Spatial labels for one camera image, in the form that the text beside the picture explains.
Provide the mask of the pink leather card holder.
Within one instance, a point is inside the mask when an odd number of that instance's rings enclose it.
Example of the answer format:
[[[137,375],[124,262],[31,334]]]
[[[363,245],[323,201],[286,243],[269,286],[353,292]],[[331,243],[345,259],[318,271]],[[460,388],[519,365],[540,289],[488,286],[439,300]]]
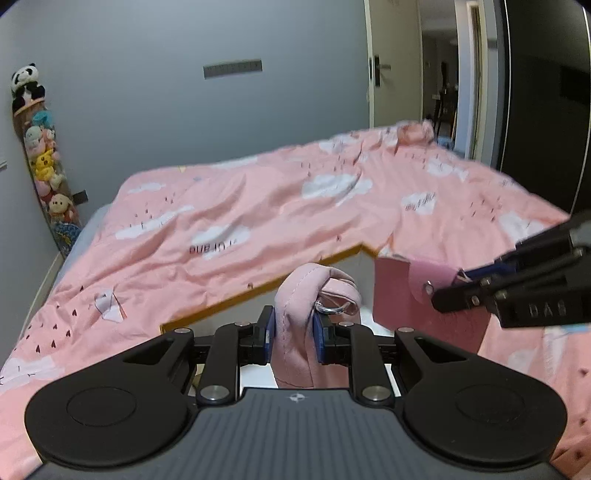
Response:
[[[456,268],[438,262],[377,258],[374,321],[390,331],[411,327],[468,352],[478,352],[491,314],[484,308],[442,314],[431,303],[435,290],[453,285],[457,277]]]

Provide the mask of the pink zip pouch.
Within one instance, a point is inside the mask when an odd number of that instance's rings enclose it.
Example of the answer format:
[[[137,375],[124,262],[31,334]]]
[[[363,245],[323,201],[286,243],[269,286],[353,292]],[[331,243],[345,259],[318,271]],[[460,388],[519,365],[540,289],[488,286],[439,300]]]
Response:
[[[327,389],[349,386],[348,369],[322,365],[315,344],[315,320],[359,323],[362,296],[355,280],[330,266],[308,263],[287,276],[274,297],[276,337],[271,368],[283,389]]]

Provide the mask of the white bedroom door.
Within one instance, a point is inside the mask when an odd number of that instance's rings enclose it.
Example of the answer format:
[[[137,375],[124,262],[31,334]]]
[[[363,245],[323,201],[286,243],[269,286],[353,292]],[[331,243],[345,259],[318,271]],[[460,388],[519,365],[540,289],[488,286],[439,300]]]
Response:
[[[416,0],[365,2],[369,57],[370,127],[419,120],[423,114],[423,50]],[[380,88],[370,81],[370,58],[379,55],[392,69]]]

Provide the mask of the orange cardboard storage box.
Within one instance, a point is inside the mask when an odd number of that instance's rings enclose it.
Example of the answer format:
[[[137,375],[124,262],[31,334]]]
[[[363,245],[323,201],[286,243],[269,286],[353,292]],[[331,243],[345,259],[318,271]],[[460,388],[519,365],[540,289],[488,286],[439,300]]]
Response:
[[[392,336],[393,332],[377,324],[373,317],[376,258],[375,251],[360,244],[326,259],[318,260],[318,263],[338,268],[352,276],[362,297],[362,306],[360,306],[362,324],[372,329],[377,335]],[[166,333],[187,327],[193,331],[195,337],[208,336],[225,324],[242,320],[254,323],[259,319],[264,306],[274,304],[276,290],[279,289],[284,278],[286,276],[273,279],[197,313],[166,322],[160,326],[160,332]],[[276,379],[270,364],[242,367],[240,389],[245,387],[276,388]]]

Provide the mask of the pink cloud print duvet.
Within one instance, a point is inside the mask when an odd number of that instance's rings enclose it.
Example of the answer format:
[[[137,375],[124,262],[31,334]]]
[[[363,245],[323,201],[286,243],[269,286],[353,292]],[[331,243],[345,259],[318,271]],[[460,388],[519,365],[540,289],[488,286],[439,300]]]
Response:
[[[567,219],[433,135],[405,122],[130,177],[2,368],[2,477],[40,463],[23,419],[36,391],[166,323],[358,246],[468,270]]]

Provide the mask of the dark dining chair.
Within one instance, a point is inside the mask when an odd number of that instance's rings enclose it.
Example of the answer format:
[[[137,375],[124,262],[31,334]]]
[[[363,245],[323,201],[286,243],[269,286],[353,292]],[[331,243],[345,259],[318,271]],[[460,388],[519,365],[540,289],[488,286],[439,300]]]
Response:
[[[450,127],[451,136],[454,136],[457,119],[458,89],[451,84],[449,73],[449,63],[442,61],[441,75],[443,86],[439,92],[439,97],[436,99],[434,115],[434,130],[436,136],[440,135],[444,124]]]

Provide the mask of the panda plush toy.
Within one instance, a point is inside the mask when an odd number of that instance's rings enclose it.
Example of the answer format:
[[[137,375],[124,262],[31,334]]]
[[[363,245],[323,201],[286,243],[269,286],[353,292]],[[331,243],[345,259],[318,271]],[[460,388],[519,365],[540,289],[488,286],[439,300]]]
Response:
[[[14,115],[45,99],[45,88],[39,83],[39,71],[34,63],[21,67],[12,74],[10,88]]]

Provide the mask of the black wall socket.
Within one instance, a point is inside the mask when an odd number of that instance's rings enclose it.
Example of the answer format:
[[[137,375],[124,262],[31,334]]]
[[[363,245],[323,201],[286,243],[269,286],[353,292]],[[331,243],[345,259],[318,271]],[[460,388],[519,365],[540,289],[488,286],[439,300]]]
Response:
[[[88,196],[87,196],[86,191],[82,190],[77,193],[74,193],[72,195],[72,201],[76,206],[86,203],[88,201]]]

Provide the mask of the grey wall switch panel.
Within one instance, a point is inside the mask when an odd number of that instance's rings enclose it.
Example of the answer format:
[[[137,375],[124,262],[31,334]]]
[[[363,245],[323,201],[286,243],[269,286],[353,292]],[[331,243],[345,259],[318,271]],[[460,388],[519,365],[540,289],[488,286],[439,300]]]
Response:
[[[204,78],[212,79],[231,75],[242,75],[263,71],[263,61],[260,59],[240,60],[204,66]]]

